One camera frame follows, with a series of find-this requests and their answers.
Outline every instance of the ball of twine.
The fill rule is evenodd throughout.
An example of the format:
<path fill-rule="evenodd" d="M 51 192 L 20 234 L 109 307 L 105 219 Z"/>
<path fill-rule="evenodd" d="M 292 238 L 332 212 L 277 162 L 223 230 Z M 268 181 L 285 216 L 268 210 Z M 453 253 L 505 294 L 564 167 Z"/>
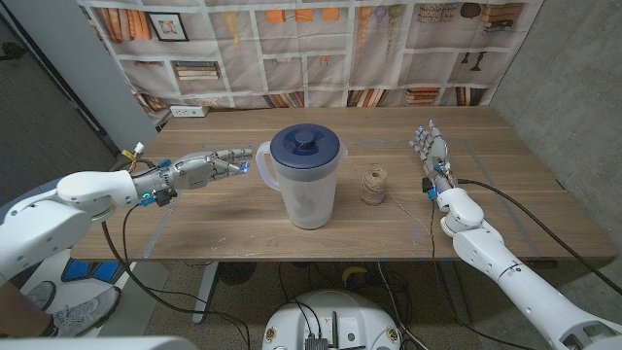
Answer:
<path fill-rule="evenodd" d="M 372 167 L 363 175 L 363 190 L 361 199 L 370 205 L 382 202 L 387 191 L 387 172 L 384 169 Z"/>

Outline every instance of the metal robotic hand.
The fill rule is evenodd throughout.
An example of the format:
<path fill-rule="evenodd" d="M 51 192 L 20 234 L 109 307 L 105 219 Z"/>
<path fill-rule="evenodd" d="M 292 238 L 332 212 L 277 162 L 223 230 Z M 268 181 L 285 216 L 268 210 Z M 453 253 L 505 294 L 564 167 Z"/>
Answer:
<path fill-rule="evenodd" d="M 173 163 L 165 160 L 158 168 L 132 174 L 132 181 L 138 195 L 147 203 L 155 201 L 162 206 L 177 195 L 175 190 L 199 189 L 212 181 L 246 174 L 249 163 L 242 160 L 252 157 L 251 149 L 196 152 Z"/>

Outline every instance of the blue pitcher lid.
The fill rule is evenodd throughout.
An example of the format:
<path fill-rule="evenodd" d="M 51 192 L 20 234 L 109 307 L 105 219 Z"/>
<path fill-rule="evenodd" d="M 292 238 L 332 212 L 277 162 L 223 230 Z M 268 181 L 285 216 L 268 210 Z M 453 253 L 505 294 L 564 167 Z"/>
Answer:
<path fill-rule="evenodd" d="M 270 143 L 272 158 L 294 169 L 312 169 L 339 153 L 339 138 L 327 127 L 305 123 L 279 131 Z"/>

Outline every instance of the wooden table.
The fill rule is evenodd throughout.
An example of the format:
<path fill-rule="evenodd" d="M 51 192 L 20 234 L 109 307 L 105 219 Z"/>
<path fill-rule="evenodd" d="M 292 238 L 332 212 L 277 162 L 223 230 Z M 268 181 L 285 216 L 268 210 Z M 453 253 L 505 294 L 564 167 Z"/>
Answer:
<path fill-rule="evenodd" d="M 340 163 L 332 218 L 315 230 L 295 227 L 281 194 L 263 182 L 251 160 L 247 175 L 183 191 L 176 203 L 163 208 L 136 209 L 128 221 L 129 256 L 133 260 L 218 262 L 429 259 L 432 203 L 421 192 L 425 174 L 408 140 L 430 118 L 447 139 L 457 177 L 488 183 L 512 195 L 580 255 L 615 256 L 613 244 L 579 204 L 497 112 L 487 107 L 270 109 L 174 119 L 145 158 L 160 161 L 197 151 L 256 149 L 295 123 L 318 123 L 332 129 L 349 150 Z M 363 173 L 372 165 L 387 170 L 389 190 L 423 224 L 402 211 L 389 194 L 378 206 L 360 200 Z M 570 256 L 512 204 L 473 185 L 465 189 L 519 258 Z M 125 211 L 119 210 L 109 220 L 118 247 Z M 436 210 L 435 256 L 456 258 L 451 239 L 438 223 L 442 215 Z M 80 260 L 113 257 L 99 226 L 71 254 Z"/>

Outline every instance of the picture frame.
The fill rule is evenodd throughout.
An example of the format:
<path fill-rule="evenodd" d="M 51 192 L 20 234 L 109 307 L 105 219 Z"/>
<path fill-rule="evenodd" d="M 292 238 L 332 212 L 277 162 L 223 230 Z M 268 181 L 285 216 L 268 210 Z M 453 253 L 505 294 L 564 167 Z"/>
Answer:
<path fill-rule="evenodd" d="M 182 17 L 177 13 L 147 13 L 155 35 L 163 42 L 189 41 Z"/>

